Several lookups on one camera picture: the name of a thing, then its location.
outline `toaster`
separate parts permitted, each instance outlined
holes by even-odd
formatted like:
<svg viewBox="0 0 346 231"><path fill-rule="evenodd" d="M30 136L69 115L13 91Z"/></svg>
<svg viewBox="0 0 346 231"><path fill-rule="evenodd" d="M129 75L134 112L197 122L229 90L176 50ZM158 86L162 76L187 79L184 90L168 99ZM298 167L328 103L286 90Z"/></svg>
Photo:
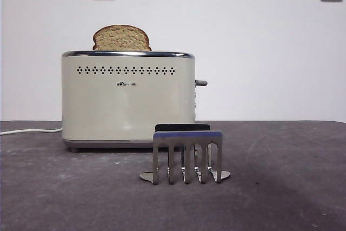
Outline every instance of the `toaster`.
<svg viewBox="0 0 346 231"><path fill-rule="evenodd" d="M62 55L62 139L68 148L152 147L157 124L195 123L195 58L181 52Z"/></svg>

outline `dark carpet surface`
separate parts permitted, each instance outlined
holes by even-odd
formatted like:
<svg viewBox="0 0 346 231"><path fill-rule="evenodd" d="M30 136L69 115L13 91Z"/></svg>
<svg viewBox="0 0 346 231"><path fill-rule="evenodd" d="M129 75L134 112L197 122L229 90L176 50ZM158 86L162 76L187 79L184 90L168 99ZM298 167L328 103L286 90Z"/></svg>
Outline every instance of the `dark carpet surface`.
<svg viewBox="0 0 346 231"><path fill-rule="evenodd" d="M209 121L231 178L159 185L150 149L71 153L61 133L1 136L1 230L346 230L346 124ZM59 128L5 121L1 131Z"/></svg>

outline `white cable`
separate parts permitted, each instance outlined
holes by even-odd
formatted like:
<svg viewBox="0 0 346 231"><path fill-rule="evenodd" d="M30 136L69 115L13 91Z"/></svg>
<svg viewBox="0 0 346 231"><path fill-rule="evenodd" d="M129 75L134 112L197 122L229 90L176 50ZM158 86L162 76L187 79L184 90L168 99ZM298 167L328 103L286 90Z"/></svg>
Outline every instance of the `white cable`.
<svg viewBox="0 0 346 231"><path fill-rule="evenodd" d="M0 135L9 135L9 134L16 134L16 133L24 133L24 132L55 133L55 132L59 132L61 130L63 130L63 129L62 128L58 128L58 129L21 129L21 130L1 132Z"/></svg>

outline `bread slice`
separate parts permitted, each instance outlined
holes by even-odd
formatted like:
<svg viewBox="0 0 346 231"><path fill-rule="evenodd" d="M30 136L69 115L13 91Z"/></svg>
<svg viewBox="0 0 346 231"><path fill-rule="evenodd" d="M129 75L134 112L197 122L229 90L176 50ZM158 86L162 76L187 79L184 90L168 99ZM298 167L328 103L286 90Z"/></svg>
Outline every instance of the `bread slice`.
<svg viewBox="0 0 346 231"><path fill-rule="evenodd" d="M94 34L93 40L93 50L151 51L147 34L130 25L104 27Z"/></svg>

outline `toaster base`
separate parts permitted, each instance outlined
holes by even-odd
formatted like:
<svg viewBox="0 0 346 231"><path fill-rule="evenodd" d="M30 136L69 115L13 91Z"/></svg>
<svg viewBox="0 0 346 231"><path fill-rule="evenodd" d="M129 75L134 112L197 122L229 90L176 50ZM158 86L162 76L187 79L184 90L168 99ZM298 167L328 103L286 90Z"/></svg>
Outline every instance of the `toaster base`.
<svg viewBox="0 0 346 231"><path fill-rule="evenodd" d="M152 148L152 140L67 140L68 148Z"/></svg>

